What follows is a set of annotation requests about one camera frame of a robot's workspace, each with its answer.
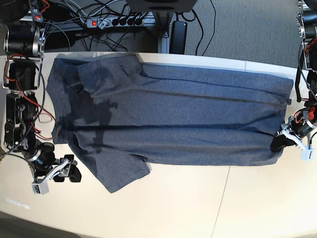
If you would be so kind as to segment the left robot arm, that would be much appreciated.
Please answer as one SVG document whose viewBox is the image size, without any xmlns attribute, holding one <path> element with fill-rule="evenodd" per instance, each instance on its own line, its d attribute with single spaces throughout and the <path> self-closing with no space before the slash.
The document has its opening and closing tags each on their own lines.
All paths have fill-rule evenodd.
<svg viewBox="0 0 317 238">
<path fill-rule="evenodd" d="M 304 102 L 304 108 L 282 124 L 270 145 L 271 152 L 277 153 L 285 147 L 296 146 L 301 149 L 302 160 L 313 156 L 312 133 L 317 128 L 317 2 L 298 1 L 300 11 L 297 24 L 302 39 L 298 52 L 298 67 L 295 78 L 297 102 Z"/>
</svg>

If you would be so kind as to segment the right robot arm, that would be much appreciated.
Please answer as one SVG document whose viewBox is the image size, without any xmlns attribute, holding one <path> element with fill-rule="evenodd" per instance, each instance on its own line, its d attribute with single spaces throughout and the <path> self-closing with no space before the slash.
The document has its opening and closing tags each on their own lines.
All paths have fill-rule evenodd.
<svg viewBox="0 0 317 238">
<path fill-rule="evenodd" d="M 38 103 L 35 91 L 45 85 L 42 75 L 46 41 L 43 13 L 50 7 L 46 0 L 2 0 L 0 22 L 7 28 L 4 38 L 6 54 L 2 85 L 10 90 L 6 96 L 4 146 L 1 153 L 22 153 L 33 173 L 34 185 L 49 179 L 80 182 L 81 173 L 72 155 L 57 159 L 54 145 L 43 138 L 35 123 L 46 113 L 44 103 Z"/>
</svg>

